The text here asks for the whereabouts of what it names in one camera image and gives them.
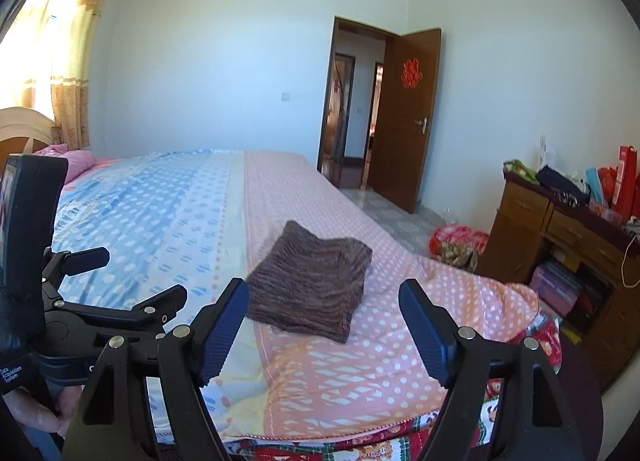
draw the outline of red paper cutout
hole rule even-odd
[[[418,82],[422,79],[422,73],[420,73],[419,67],[420,62],[418,62],[417,58],[409,59],[404,63],[404,71],[400,79],[405,89],[415,89]]]

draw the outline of red bag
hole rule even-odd
[[[429,240],[429,251],[433,255],[437,255],[440,243],[453,243],[457,245],[469,244],[478,250],[478,253],[482,253],[488,240],[489,234],[460,224],[448,224],[433,232]]]
[[[632,146],[620,147],[620,161],[616,187],[613,190],[611,207],[622,216],[623,222],[631,217],[636,193],[636,168],[638,167],[638,152]]]

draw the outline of wooden headboard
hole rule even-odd
[[[32,108],[0,108],[0,170],[9,154],[31,154],[53,144],[54,124]]]

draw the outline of metal screw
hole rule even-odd
[[[538,347],[540,347],[540,343],[535,338],[531,338],[530,336],[526,337],[522,341],[522,343],[527,349],[531,349],[532,351],[535,351],[536,349],[538,349]]]
[[[176,338],[184,338],[185,336],[189,336],[190,332],[191,328],[186,325],[178,326],[172,331]]]
[[[460,329],[458,329],[458,335],[460,336],[460,338],[464,338],[465,340],[471,340],[476,336],[476,332],[471,327],[462,326]]]
[[[109,346],[114,349],[117,349],[123,344],[124,344],[124,338],[121,337],[120,335],[112,336],[111,338],[109,338]]]

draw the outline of tiled floor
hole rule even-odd
[[[428,255],[431,234],[444,220],[427,208],[408,214],[372,190],[340,190],[364,213],[384,228],[400,245],[418,255]]]

